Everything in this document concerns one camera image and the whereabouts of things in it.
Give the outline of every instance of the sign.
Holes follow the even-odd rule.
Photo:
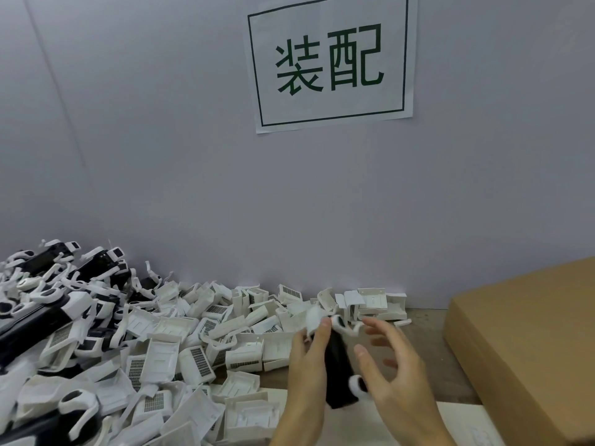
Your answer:
[[[309,0],[248,15],[257,133],[412,117],[417,0]]]

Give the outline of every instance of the right hand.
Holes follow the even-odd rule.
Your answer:
[[[389,432],[402,446],[456,446],[446,430],[430,383],[425,364],[405,334],[385,321],[364,318],[372,345],[390,347],[394,359],[384,359],[386,366],[398,370],[388,382],[364,346],[355,346],[362,377],[380,417]]]

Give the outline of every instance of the pile of plastic parts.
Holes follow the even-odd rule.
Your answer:
[[[140,278],[118,247],[80,252],[43,241],[0,263],[0,445],[265,443],[281,409],[251,373],[288,366],[313,307],[406,319],[405,294],[304,301],[285,285],[178,283],[149,262]],[[227,378],[211,386],[218,367]]]

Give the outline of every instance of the hand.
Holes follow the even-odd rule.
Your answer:
[[[368,335],[380,335],[372,338],[372,345],[394,350],[394,360],[383,360],[398,370],[388,382],[364,346],[354,349],[369,394],[391,435],[402,446],[456,446],[438,411],[425,364],[405,334],[372,317],[364,318],[364,324]]]
[[[331,320],[324,317],[306,352],[306,330],[293,337],[289,356],[287,403],[270,446],[314,446],[323,431],[327,396],[324,351],[331,336]]]

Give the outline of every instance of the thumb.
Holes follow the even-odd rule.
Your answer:
[[[384,378],[376,366],[374,359],[364,346],[356,344],[353,351],[358,359],[359,369],[366,382],[366,386],[368,386],[368,391],[372,398],[376,399],[386,390],[386,386],[388,386],[389,383]]]

